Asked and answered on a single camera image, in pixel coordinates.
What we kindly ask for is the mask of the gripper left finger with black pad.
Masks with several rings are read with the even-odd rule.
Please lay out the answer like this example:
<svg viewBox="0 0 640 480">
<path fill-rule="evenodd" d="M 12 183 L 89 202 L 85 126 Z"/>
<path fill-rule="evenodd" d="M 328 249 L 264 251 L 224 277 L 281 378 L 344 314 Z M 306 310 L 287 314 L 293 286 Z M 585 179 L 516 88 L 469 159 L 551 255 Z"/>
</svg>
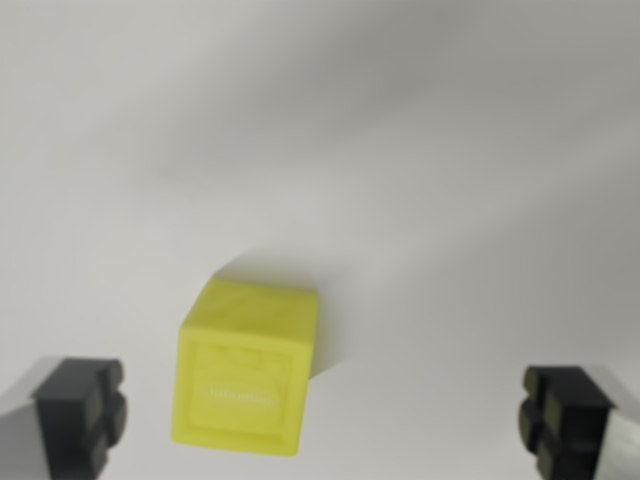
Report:
<svg viewBox="0 0 640 480">
<path fill-rule="evenodd" d="M 128 407 L 118 359 L 45 356 L 1 392 L 3 479 L 97 479 Z"/>
</svg>

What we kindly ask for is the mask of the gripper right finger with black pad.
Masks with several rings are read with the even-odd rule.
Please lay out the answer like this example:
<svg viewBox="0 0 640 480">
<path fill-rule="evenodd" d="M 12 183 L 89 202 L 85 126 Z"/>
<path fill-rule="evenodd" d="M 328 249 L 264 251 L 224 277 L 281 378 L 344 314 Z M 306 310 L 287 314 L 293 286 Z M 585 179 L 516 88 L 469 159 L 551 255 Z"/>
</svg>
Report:
<svg viewBox="0 0 640 480">
<path fill-rule="evenodd" d="M 602 366 L 530 365 L 518 430 L 542 479 L 637 479 L 639 395 Z"/>
</svg>

